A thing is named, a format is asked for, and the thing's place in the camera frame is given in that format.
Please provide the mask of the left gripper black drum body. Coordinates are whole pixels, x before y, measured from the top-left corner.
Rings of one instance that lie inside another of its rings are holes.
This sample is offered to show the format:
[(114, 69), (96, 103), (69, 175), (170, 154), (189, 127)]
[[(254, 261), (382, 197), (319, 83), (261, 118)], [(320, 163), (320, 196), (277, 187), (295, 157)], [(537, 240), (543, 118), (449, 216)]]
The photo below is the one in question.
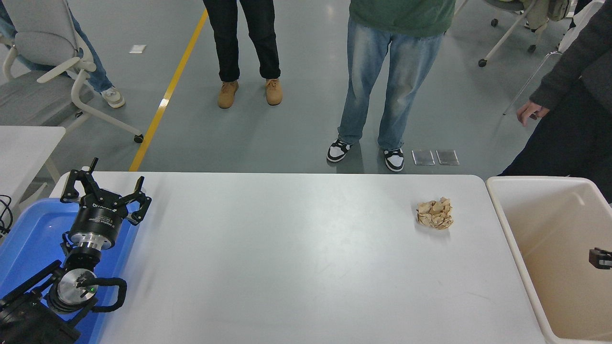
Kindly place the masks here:
[(127, 215), (126, 205), (114, 209), (109, 205), (99, 205), (94, 201), (82, 199), (74, 224), (69, 231), (70, 240), (80, 242), (86, 235), (92, 234), (104, 237), (107, 242), (115, 242)]

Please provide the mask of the person's right hand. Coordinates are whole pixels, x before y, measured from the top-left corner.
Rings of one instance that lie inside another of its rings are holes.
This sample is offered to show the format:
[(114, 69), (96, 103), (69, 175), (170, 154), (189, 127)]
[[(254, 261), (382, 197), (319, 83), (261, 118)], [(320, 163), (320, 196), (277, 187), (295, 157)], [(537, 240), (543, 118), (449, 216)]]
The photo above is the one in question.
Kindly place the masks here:
[(518, 122), (520, 122), (523, 127), (526, 127), (530, 119), (538, 120), (548, 115), (548, 113), (549, 109), (547, 107), (528, 100), (516, 111), (516, 117)]

